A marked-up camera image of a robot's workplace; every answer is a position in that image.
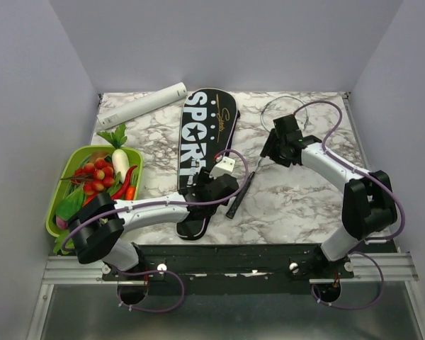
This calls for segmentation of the black-handled badminton racket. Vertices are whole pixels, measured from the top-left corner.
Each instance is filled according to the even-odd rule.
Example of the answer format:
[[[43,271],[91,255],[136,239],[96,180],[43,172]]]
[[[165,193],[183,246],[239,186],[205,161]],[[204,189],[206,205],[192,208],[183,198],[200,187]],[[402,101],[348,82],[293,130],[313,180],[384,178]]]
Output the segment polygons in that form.
[[[297,101],[298,103],[300,103],[302,106],[303,105],[305,105],[305,102],[302,100],[302,99],[300,99],[300,98],[298,98],[298,97],[295,97],[295,96],[291,96],[291,95],[284,95],[284,96],[279,96],[279,97],[276,97],[275,99],[273,99],[273,100],[271,100],[271,101],[269,101],[264,107],[263,107],[263,109],[261,110],[261,112],[260,112],[260,123],[261,123],[261,125],[263,126],[263,128],[267,131],[267,132],[270,132],[270,129],[268,128],[268,126],[265,124],[265,122],[264,122],[264,113],[266,112],[266,110],[273,104],[273,103],[275,103],[276,101],[278,101],[278,100],[281,100],[282,98],[289,98],[289,99],[292,99],[292,100],[294,100],[294,101]],[[249,188],[250,188],[250,186],[251,186],[251,184],[252,184],[252,181],[254,180],[254,177],[255,177],[255,175],[256,175],[256,171],[259,169],[259,166],[260,166],[260,164],[261,164],[261,161],[262,161],[263,159],[260,157],[259,158],[259,160],[258,160],[258,162],[257,162],[257,164],[256,164],[256,167],[255,167],[255,169],[249,174],[249,176],[248,176],[248,178],[247,178],[247,180],[245,181],[245,183],[244,183],[244,185],[242,186],[242,190],[239,192],[239,194],[236,196],[236,198],[234,199],[234,202],[232,203],[232,205],[231,205],[231,207],[229,208],[229,210],[227,211],[227,213],[225,214],[225,216],[227,217],[227,218],[229,218],[229,219],[233,219],[234,218],[234,216],[236,215],[236,213],[237,213],[237,211],[238,211],[238,209],[239,209],[239,207],[240,207],[240,205],[242,204],[242,201],[244,200],[244,197],[245,197],[245,195],[247,194],[247,192],[248,192],[248,190],[249,190]]]

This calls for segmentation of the black sport racket bag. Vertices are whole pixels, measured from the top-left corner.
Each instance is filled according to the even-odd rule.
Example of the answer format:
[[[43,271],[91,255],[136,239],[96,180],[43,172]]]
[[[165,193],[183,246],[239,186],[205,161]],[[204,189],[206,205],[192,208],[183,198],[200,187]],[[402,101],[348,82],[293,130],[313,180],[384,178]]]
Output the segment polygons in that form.
[[[182,108],[178,140],[177,189],[192,186],[193,177],[216,164],[216,156],[228,156],[240,113],[234,96],[220,89],[200,89],[189,95]],[[200,239],[211,217],[176,224],[183,240]]]

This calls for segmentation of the white shuttlecock tube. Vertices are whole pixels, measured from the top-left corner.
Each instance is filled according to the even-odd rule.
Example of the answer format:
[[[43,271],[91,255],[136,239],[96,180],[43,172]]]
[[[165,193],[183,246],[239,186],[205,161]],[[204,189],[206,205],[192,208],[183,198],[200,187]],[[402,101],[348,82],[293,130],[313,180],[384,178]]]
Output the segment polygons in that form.
[[[143,96],[142,98],[107,110],[105,113],[99,113],[98,122],[103,129],[107,130],[184,99],[187,95],[188,91],[185,84],[179,82],[165,89]]]

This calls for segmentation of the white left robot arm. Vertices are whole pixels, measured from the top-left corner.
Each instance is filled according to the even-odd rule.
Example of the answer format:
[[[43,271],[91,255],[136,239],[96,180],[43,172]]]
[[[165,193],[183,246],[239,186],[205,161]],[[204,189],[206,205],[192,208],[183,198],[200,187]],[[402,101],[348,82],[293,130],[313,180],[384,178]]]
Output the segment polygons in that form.
[[[120,237],[127,232],[184,221],[204,220],[215,214],[239,189],[230,174],[211,178],[202,171],[198,184],[162,198],[118,200],[101,193],[68,220],[68,240],[81,264],[103,261],[128,280],[142,274],[142,253]]]

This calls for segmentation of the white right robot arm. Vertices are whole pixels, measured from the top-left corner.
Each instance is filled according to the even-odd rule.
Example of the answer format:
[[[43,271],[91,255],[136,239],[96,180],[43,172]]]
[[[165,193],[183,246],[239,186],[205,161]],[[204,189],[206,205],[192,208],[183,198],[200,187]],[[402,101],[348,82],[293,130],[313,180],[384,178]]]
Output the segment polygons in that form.
[[[304,136],[294,115],[277,118],[273,123],[260,156],[285,167],[307,167],[343,195],[341,226],[318,246],[311,262],[313,272],[326,278],[336,271],[337,261],[366,237],[396,223],[390,177],[384,171],[355,166],[327,149],[314,135]]]

